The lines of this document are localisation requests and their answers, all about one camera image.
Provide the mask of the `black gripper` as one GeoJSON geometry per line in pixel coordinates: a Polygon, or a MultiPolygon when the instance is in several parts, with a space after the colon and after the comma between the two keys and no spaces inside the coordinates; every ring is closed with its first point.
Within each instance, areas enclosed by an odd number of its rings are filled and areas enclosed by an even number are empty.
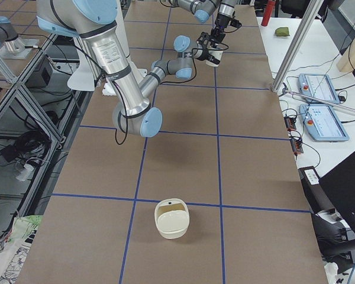
{"type": "Polygon", "coordinates": [[[209,61],[212,62],[213,56],[210,51],[208,50],[200,50],[198,52],[201,52],[200,55],[198,56],[199,61],[209,61]]]}
{"type": "Polygon", "coordinates": [[[210,35],[210,46],[211,47],[218,47],[219,44],[222,43],[225,37],[225,25],[216,21],[215,27],[211,30],[210,35]]]}

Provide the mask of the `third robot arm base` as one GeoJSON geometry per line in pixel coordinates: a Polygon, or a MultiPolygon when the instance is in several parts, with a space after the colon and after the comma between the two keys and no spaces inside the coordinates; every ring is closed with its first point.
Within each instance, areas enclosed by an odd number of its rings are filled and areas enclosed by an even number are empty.
{"type": "Polygon", "coordinates": [[[25,60],[30,53],[30,49],[25,48],[27,41],[19,36],[7,17],[0,16],[0,56],[3,59],[25,60]]]}

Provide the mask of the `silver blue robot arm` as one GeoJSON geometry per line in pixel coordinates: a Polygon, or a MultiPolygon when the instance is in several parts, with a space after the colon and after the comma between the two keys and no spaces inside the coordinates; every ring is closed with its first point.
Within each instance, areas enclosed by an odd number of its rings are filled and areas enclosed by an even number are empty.
{"type": "Polygon", "coordinates": [[[237,1],[175,0],[166,1],[166,3],[169,3],[169,5],[165,5],[166,7],[182,8],[189,11],[202,24],[217,10],[215,27],[211,30],[211,33],[202,33],[198,38],[198,43],[202,47],[206,47],[209,44],[212,48],[217,48],[222,43],[226,33],[233,33],[242,26],[241,22],[235,18],[235,5],[237,1]]]}
{"type": "Polygon", "coordinates": [[[119,97],[112,114],[116,128],[125,134],[153,137],[162,126],[163,116],[151,105],[149,96],[167,75],[189,79],[194,60],[213,60],[213,49],[180,35],[174,40],[177,58],[155,61],[151,72],[138,82],[116,35],[120,14],[116,1],[37,1],[37,21],[42,30],[79,38],[93,51],[93,65],[103,71],[119,97]]]}

